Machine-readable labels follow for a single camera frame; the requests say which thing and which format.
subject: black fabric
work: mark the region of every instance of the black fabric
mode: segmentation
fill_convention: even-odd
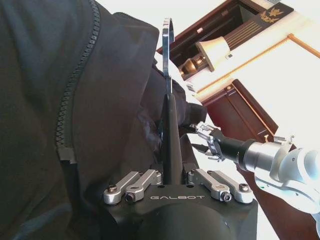
[[[58,105],[92,25],[87,1],[0,0],[0,238],[63,239]],[[51,214],[42,227],[27,223]]]
[[[88,0],[0,0],[0,239],[99,239],[92,199],[156,162],[165,91],[152,67],[159,31],[98,10],[99,36],[70,109],[70,165],[56,149],[59,105],[93,10]],[[181,125],[186,96],[176,82],[173,92]]]

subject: robotic hand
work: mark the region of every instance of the robotic hand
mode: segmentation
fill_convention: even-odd
[[[274,137],[274,142],[245,142],[225,137],[222,132],[203,122],[196,126],[210,153],[238,163],[254,173],[256,185],[263,191],[283,199],[292,207],[312,214],[320,236],[320,153],[297,148],[290,151],[292,139]]]

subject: black zipper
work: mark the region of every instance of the black zipper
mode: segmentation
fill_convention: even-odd
[[[93,13],[92,33],[88,40],[88,43],[84,48],[80,61],[74,68],[64,89],[63,97],[60,101],[55,132],[55,144],[60,161],[69,161],[71,164],[76,163],[72,140],[72,113],[74,93],[79,78],[89,59],[89,56],[95,47],[100,32],[100,12],[97,7],[96,1],[89,0],[89,3]]]

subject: bolt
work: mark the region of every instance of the bolt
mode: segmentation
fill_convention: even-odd
[[[224,191],[224,192],[221,194],[221,198],[222,198],[222,200],[223,200],[225,203],[228,203],[228,202],[231,201],[232,195],[231,195],[229,192]]]
[[[109,185],[109,187],[107,188],[107,192],[108,193],[113,193],[117,190],[117,186],[116,185]]]
[[[248,192],[249,191],[249,185],[246,183],[240,183],[239,189],[241,192]]]
[[[135,195],[131,192],[127,193],[124,197],[124,199],[128,202],[128,203],[133,203],[135,201]]]

